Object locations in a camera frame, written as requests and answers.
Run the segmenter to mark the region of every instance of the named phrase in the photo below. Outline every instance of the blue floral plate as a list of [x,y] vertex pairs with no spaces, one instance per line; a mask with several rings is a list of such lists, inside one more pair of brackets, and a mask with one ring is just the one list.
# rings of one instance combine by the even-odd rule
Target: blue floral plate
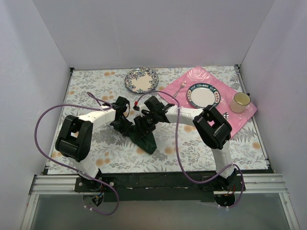
[[154,90],[158,83],[158,74],[149,68],[133,69],[125,77],[127,88],[136,93],[145,93]]
[[195,108],[205,108],[208,105],[217,106],[220,103],[220,92],[212,85],[196,83],[187,91],[188,102]]

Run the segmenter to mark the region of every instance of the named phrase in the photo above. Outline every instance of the cable connector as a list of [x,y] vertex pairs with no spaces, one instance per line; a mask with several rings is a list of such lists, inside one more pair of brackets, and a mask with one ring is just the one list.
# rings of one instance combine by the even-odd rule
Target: cable connector
[[140,107],[138,106],[138,102],[135,102],[135,103],[134,103],[133,109],[134,109],[135,111],[139,111],[139,110],[140,110]]

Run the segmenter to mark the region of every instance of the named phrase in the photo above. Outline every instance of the rose pattern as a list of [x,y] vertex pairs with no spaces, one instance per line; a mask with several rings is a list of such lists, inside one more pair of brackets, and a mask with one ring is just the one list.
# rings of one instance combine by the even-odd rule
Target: rose pattern
[[193,81],[197,81],[199,78],[206,79],[207,75],[207,72],[203,68],[193,68],[188,72],[188,78]]

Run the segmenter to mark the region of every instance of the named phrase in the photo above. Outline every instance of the floral tablecloth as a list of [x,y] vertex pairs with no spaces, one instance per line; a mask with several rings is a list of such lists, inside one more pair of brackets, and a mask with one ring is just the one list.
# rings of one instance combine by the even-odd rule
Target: floral tablecloth
[[[204,67],[216,78],[241,92],[239,78],[234,67]],[[157,89],[162,90],[168,84],[189,71],[191,68],[155,69],[159,75]],[[69,85],[67,104],[78,104],[98,107],[95,100],[86,92],[93,93],[103,100],[114,102],[118,96],[126,97],[131,104],[139,98],[139,94],[130,92],[124,78],[130,69],[114,70],[78,70],[74,71]],[[144,96],[140,105],[150,96]],[[67,115],[83,115],[90,111],[75,107],[65,107],[61,123]],[[130,121],[139,112],[130,111]],[[176,172],[180,171],[175,152],[175,124],[159,123],[153,132],[157,150],[149,155],[133,144],[129,138],[123,137],[110,125],[105,125],[93,133],[90,157],[102,173],[139,173],[139,172]],[[179,126],[179,152],[186,171],[215,170],[211,149],[201,140],[197,130],[192,126]],[[264,154],[259,143],[255,126],[249,120],[244,127],[230,140],[233,162],[241,169],[267,169]],[[55,149],[52,158],[73,166]],[[48,174],[68,174],[73,171],[53,162],[49,164]]]

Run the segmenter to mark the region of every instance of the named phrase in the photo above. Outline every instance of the pink cloth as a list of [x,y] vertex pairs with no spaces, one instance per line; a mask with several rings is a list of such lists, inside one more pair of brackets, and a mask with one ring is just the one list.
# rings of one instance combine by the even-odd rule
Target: pink cloth
[[[257,110],[255,105],[250,103],[244,112],[240,114],[233,112],[229,108],[229,104],[237,92],[218,80],[215,76],[213,76],[202,67],[195,67],[191,69],[189,72],[182,75],[162,91],[167,92],[170,95],[174,95],[175,92],[180,88],[180,85],[183,81],[187,81],[187,84],[183,89],[179,91],[176,99],[180,102],[180,106],[185,108],[193,108],[193,106],[187,100],[187,90],[191,85],[195,83],[207,83],[217,88],[221,95],[221,101],[216,108],[221,114],[225,112],[229,113],[228,122],[232,127],[231,137],[233,137],[240,130],[240,128],[245,125],[245,123],[254,115]],[[160,93],[160,96],[163,97],[167,102],[176,104],[176,102],[174,102],[174,100],[169,96],[163,93]]]

